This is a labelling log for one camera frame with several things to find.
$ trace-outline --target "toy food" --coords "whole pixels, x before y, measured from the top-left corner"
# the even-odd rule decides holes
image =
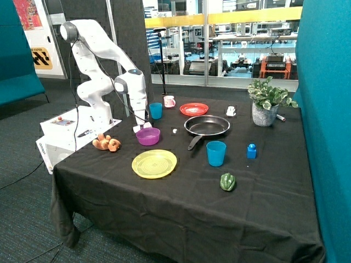
[[[99,150],[110,150],[110,152],[116,152],[120,148],[121,142],[116,139],[112,139],[109,135],[106,135],[105,137],[104,134],[100,133],[98,134],[98,138],[93,140],[93,145]]]
[[[229,173],[220,177],[220,186],[224,191],[231,191],[235,185],[235,178]]]

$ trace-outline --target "glass wall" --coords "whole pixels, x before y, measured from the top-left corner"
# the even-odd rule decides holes
[[[247,88],[255,78],[294,91],[303,0],[144,0],[152,81]],[[162,31],[162,59],[157,27]]]

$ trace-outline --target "black tablecloth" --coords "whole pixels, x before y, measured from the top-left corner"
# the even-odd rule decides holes
[[[50,216],[63,242],[73,247],[79,239],[72,223],[77,212],[101,230],[177,262],[323,262],[300,109],[281,108],[286,122],[264,128],[253,123],[251,104],[232,104],[237,115],[228,117],[227,101],[175,99],[177,107],[164,108],[162,118],[152,121],[161,130],[157,145],[138,143],[131,116],[105,133],[122,142],[118,152],[89,144],[55,166]],[[207,104],[207,114],[227,118],[230,130],[188,151],[193,136],[179,107],[189,102]],[[206,156],[213,139],[227,145],[217,168]],[[256,159],[246,157],[250,143],[257,146]],[[133,159],[152,149],[177,156],[169,176],[147,180],[132,170]],[[232,192],[220,187],[224,173],[236,178]]]

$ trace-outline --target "orange machine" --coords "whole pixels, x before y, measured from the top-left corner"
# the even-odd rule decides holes
[[[290,79],[291,60],[290,57],[284,57],[281,60],[274,56],[264,56],[261,63],[260,78],[272,76],[279,79]]]

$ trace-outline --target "blue padded wall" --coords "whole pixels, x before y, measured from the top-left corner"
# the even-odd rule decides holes
[[[12,0],[1,0],[0,105],[44,93]]]
[[[351,262],[351,1],[304,1],[297,41],[305,138],[327,262]]]

